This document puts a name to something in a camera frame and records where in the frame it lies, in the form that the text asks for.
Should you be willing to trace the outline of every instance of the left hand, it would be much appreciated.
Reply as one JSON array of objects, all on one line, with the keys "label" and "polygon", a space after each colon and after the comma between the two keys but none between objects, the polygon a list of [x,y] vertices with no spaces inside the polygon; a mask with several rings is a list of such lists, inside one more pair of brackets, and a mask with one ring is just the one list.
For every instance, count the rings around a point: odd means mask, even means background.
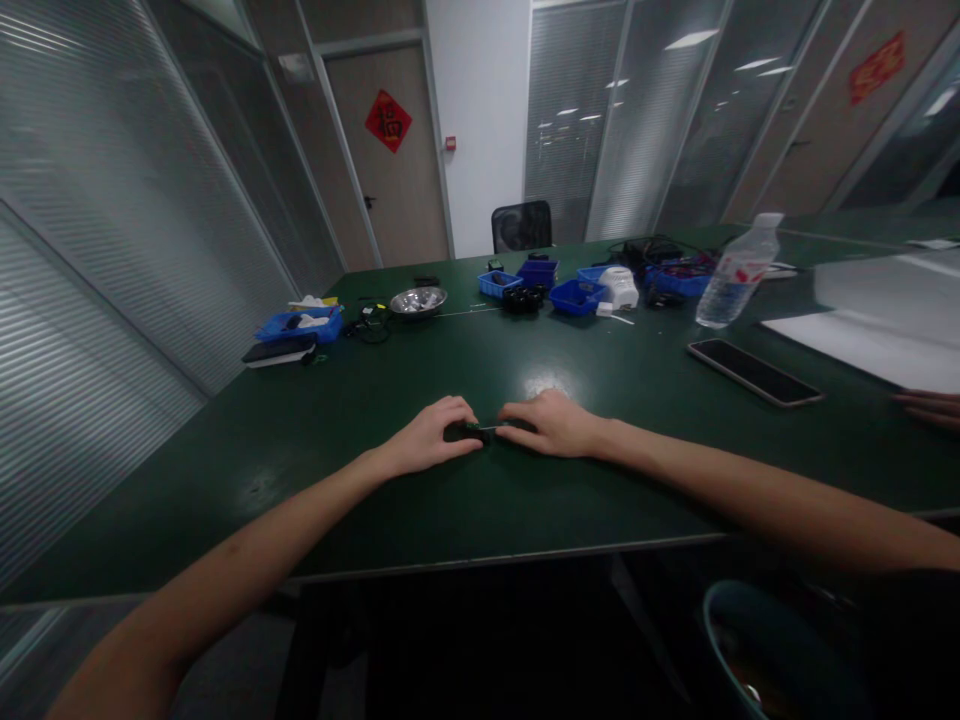
[{"label": "left hand", "polygon": [[390,477],[426,470],[483,447],[479,440],[445,442],[443,431],[455,422],[477,422],[462,397],[447,396],[428,405],[400,432],[372,453]]}]

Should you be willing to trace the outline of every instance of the office room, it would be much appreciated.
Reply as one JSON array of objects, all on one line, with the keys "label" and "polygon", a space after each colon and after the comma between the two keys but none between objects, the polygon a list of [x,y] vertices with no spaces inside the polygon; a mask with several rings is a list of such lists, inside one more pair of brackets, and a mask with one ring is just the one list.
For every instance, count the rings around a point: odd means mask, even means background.
[{"label": "office room", "polygon": [[955,2],[3,0],[0,67],[0,716],[957,706]]}]

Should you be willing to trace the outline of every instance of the plastic water bottle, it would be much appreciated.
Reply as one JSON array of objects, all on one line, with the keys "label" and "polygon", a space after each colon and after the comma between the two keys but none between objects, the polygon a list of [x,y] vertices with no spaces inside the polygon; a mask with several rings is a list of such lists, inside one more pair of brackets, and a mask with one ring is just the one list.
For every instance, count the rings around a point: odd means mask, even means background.
[{"label": "plastic water bottle", "polygon": [[753,227],[727,245],[697,305],[697,322],[726,327],[743,312],[763,274],[780,252],[777,226],[782,213],[762,213]]}]

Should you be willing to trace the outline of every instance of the white sheet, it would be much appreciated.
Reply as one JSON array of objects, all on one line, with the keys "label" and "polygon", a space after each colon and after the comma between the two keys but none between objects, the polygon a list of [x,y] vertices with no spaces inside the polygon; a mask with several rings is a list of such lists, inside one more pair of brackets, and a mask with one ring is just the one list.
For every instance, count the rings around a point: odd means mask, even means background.
[{"label": "white sheet", "polygon": [[763,323],[903,388],[960,393],[960,350],[858,321],[843,311]]}]

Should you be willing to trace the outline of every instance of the green table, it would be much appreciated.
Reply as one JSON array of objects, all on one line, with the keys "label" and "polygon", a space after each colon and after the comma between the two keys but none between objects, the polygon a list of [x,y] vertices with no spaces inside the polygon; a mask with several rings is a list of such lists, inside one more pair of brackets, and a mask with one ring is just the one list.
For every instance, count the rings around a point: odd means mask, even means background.
[{"label": "green table", "polygon": [[[677,234],[718,245],[730,226]],[[781,259],[803,267],[896,252],[792,233]],[[556,248],[560,277],[607,257],[607,243]],[[521,255],[500,256],[515,270]],[[590,410],[773,463],[914,513],[960,507],[956,441],[906,417],[891,387],[756,326],[816,309],[812,273],[770,283],[716,333],[694,306],[639,310],[635,326],[549,309],[488,307],[487,258],[352,273],[330,291],[348,304],[434,274],[443,315],[397,324],[382,345],[341,338],[308,368],[245,371],[0,594],[21,605],[154,590],[265,510],[386,440],[424,405],[461,394],[483,424],[504,402],[558,387]],[[720,335],[822,389],[781,410],[689,357]],[[352,512],[295,576],[341,578],[512,559],[663,546],[730,527],[656,483],[589,460],[540,457],[502,441],[388,484]]]}]

